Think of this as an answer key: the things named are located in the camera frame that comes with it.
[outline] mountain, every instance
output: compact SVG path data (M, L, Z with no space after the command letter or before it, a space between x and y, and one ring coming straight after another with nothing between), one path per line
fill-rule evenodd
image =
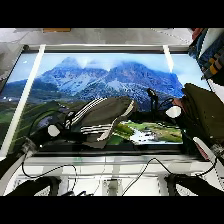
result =
M91 100L96 97L129 96L138 102L140 110L148 110L150 98L147 88L157 92L160 102L169 97L181 97L182 85L177 75L155 71L137 62L122 62L109 71L97 68L97 61L81 68L71 57L65 58L52 70L35 79L29 99L37 102L49 100ZM7 84L25 85L26 80Z

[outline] gray floor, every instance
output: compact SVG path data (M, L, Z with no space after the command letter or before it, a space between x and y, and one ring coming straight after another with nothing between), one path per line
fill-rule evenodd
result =
M43 33L42 28L1 28L0 42L20 44L150 44L189 45L188 28L72 28Z

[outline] blue sky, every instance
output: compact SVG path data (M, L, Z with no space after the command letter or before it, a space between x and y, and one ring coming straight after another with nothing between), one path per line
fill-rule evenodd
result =
M17 62L8 82L27 79L34 64L37 54L22 54ZM126 53L45 53L37 76L53 69L66 57L73 57L81 67L85 67L91 61L97 61L95 67L109 70L121 61L135 61L144 64L150 69L170 72L164 54L126 54ZM174 62L173 73L177 74L179 81L184 85L186 82L199 87L209 89L206 81L201 81L202 72L197 62L185 54L172 54Z

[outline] tv screen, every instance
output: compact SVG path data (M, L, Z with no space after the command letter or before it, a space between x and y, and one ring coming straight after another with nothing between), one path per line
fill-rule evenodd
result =
M69 108L95 98L129 96L139 111L150 110L146 92L153 89L162 101L183 96L185 83L210 90L201 81L197 62L187 54L140 53L45 53L33 82L24 112L14 136L14 143L27 135L36 116L60 106ZM36 54L22 54L0 96L0 144L3 143L14 111L32 69ZM175 127L156 123L120 123L108 144L124 139L134 144L181 143L181 133Z

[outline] television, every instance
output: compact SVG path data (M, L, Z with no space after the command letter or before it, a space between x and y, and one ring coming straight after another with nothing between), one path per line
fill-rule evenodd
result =
M36 53L23 53L0 95L0 144L18 105L36 58ZM201 81L197 62L187 54L156 53L45 53L34 79L26 106L13 138L19 145L29 132L38 114L51 109L68 109L95 98L129 96L139 111L150 110L147 89L153 89L159 103L172 97L181 98L185 83L210 90ZM35 128L47 123L41 120ZM181 144L179 129L156 123L118 124L108 144L119 145L124 140L136 145Z

